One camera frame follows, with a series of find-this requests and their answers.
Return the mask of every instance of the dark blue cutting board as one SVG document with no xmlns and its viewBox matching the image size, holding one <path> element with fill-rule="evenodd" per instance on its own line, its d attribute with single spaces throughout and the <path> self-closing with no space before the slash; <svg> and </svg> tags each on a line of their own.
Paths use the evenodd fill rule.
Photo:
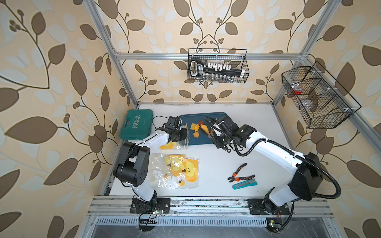
<svg viewBox="0 0 381 238">
<path fill-rule="evenodd" d="M 203 121 L 205 123 L 204 117 L 211 117 L 211 118 L 218 118 L 221 119 L 224 116 L 226 116 L 226 113 L 224 112 L 211 112 L 211 113 L 199 113 L 199 114 L 187 114 L 187 115 L 181 115 L 180 119 L 182 120 L 182 124 L 188 124 L 189 129 L 189 145 L 204 145 L 204 144 L 213 144 L 212 140 L 204 133 L 202 132 L 202 129 L 199 129 L 200 136 L 198 138 L 193 136 L 194 131 L 191 130 L 192 123 L 197 124 L 199 121 Z"/>
</svg>

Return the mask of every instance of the wallpaper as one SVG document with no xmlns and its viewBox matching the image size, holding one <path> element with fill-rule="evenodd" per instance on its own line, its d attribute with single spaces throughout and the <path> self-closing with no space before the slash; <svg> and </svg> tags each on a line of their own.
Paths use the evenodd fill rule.
<svg viewBox="0 0 381 238">
<path fill-rule="evenodd" d="M 74 237 L 131 106 L 82 1 L 0 0 L 0 23 L 0 237 Z"/>
<path fill-rule="evenodd" d="M 141 102 L 256 103 L 272 102 L 290 61 L 248 61 L 245 84 L 200 82 L 187 78 L 187 63 L 167 60 L 125 60 L 123 68 Z"/>
<path fill-rule="evenodd" d="M 381 132 L 380 13 L 380 1 L 343 0 L 310 54 L 359 101 L 362 108 L 358 113 L 378 132 Z M 348 238 L 381 237 L 381 155 L 349 120 L 335 129 L 307 129 L 287 95 L 277 111 L 297 151 L 318 153 L 324 169 L 338 180 L 342 194 L 329 200 L 329 204 L 342 233 Z M 334 190 L 326 180 L 319 187 L 323 194 L 333 194 Z"/>
<path fill-rule="evenodd" d="M 298 53 L 325 0 L 95 0 L 116 51 Z"/>
</svg>

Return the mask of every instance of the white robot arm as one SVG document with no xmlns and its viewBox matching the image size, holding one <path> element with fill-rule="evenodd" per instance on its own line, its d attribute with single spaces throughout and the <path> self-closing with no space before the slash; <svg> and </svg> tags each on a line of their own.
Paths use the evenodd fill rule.
<svg viewBox="0 0 381 238">
<path fill-rule="evenodd" d="M 312 153 L 303 153 L 290 150 L 272 140 L 269 140 L 255 128 L 243 125 L 240 128 L 229 116 L 221 119 L 205 117 L 205 122 L 211 131 L 211 139 L 217 148 L 231 152 L 226 145 L 233 144 L 235 151 L 240 156 L 247 156 L 252 150 L 269 157 L 285 170 L 293 178 L 284 185 L 271 189 L 263 199 L 263 209 L 268 213 L 275 213 L 279 207 L 289 201 L 299 199 L 311 200 L 314 196 L 333 199 L 340 196 L 341 189 L 336 180 L 326 171 L 320 168 L 319 158 Z M 180 141 L 187 137 L 185 128 L 181 128 L 179 117 L 170 117 L 159 132 L 152 134 L 136 143 L 125 142 L 121 149 L 117 164 L 114 168 L 114 176 L 122 183 L 131 186 L 138 199 L 144 202 L 152 202 L 156 199 L 156 192 L 145 180 L 148 171 L 150 149 L 155 151 L 168 141 Z M 245 153 L 240 153 L 237 144 L 249 148 Z M 315 193 L 326 175 L 336 187 L 334 195 L 321 195 Z"/>
</svg>

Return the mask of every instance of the wire basket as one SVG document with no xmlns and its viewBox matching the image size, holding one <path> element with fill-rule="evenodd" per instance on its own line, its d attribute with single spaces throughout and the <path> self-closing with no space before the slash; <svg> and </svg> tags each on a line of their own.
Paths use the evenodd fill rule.
<svg viewBox="0 0 381 238">
<path fill-rule="evenodd" d="M 200 83 L 246 83 L 246 53 L 244 49 L 188 49 L 188 78 Z"/>
<path fill-rule="evenodd" d="M 332 78 L 334 86 L 323 78 L 323 73 Z M 282 84 L 308 128 L 335 128 L 361 108 L 359 102 L 319 62 L 312 67 L 300 66 L 282 73 Z"/>
</svg>

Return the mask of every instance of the ventilation grate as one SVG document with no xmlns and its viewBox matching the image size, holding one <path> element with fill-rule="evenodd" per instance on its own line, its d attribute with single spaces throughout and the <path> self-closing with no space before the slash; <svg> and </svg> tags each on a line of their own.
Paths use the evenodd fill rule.
<svg viewBox="0 0 381 238">
<path fill-rule="evenodd" d="M 223 226 L 223 227 L 266 227 L 265 217 L 157 217 L 158 226 Z M 126 216 L 101 216 L 97 225 L 139 225 L 138 217 Z"/>
</svg>

